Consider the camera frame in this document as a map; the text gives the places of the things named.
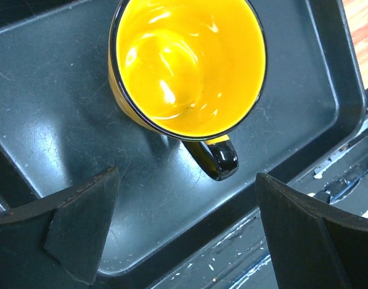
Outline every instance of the mug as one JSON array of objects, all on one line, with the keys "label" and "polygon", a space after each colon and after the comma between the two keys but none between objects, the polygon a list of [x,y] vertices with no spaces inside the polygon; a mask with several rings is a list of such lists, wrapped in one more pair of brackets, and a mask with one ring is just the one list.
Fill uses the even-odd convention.
[{"label": "mug", "polygon": [[260,21],[245,0],[123,0],[110,28],[109,83],[123,112],[181,140],[220,181],[236,172],[227,133],[266,73]]}]

